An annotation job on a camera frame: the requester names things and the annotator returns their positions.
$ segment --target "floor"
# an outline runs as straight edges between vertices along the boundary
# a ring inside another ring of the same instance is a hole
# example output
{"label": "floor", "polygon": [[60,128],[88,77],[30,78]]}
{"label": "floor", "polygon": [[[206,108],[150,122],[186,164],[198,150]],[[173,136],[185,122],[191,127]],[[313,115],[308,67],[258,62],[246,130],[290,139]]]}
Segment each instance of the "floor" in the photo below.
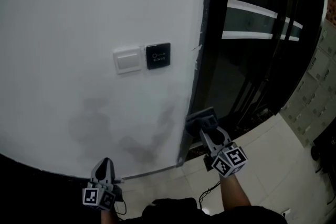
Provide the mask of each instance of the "floor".
{"label": "floor", "polygon": [[[287,123],[278,114],[239,137],[249,163],[237,178],[252,205],[259,205],[276,212],[290,208],[286,217],[289,224],[325,223],[334,213],[336,201],[327,175],[315,173],[319,164],[310,156],[310,148],[303,148]],[[134,218],[158,198],[181,199],[194,197],[219,180],[215,170],[207,172],[203,157],[186,162],[182,167],[161,173],[130,179],[120,185],[127,204],[127,214]],[[214,189],[202,203],[207,214],[223,211],[220,188]],[[124,205],[116,203],[116,210],[124,212]]]}

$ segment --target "light switch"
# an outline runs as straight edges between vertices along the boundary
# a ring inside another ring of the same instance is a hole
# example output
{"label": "light switch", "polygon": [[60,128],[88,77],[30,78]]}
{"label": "light switch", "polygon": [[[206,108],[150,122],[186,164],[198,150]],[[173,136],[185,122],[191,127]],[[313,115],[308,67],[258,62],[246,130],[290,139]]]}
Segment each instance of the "light switch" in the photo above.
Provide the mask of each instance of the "light switch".
{"label": "light switch", "polygon": [[113,57],[118,74],[141,70],[139,47],[116,49]]}

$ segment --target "cable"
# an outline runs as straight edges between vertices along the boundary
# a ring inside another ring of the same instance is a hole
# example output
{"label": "cable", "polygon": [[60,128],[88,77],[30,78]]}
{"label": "cable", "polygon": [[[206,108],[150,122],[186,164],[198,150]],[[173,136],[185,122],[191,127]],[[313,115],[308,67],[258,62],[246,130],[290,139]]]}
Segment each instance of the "cable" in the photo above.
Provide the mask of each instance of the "cable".
{"label": "cable", "polygon": [[317,169],[317,171],[315,171],[315,174],[317,174],[321,170],[322,170],[322,166],[319,169]]}
{"label": "cable", "polygon": [[124,203],[124,205],[125,205],[125,213],[118,213],[118,212],[116,212],[117,214],[119,214],[119,215],[126,215],[126,213],[127,213],[127,206],[126,206],[126,202],[124,201],[124,199],[122,200],[122,202]]}
{"label": "cable", "polygon": [[220,185],[220,181],[217,182],[217,184],[215,186],[213,186],[212,188],[209,188],[207,191],[203,192],[199,199],[198,199],[198,203],[200,204],[200,209],[202,210],[202,202],[205,196],[207,196],[213,189],[217,188]]}

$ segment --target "black exit button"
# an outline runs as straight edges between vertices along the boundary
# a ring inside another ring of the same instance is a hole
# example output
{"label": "black exit button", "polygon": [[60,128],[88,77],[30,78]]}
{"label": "black exit button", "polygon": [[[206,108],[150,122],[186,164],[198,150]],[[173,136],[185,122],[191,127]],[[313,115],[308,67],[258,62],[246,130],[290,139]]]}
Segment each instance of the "black exit button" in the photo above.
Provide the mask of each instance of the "black exit button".
{"label": "black exit button", "polygon": [[170,43],[146,46],[147,68],[154,69],[170,65]]}

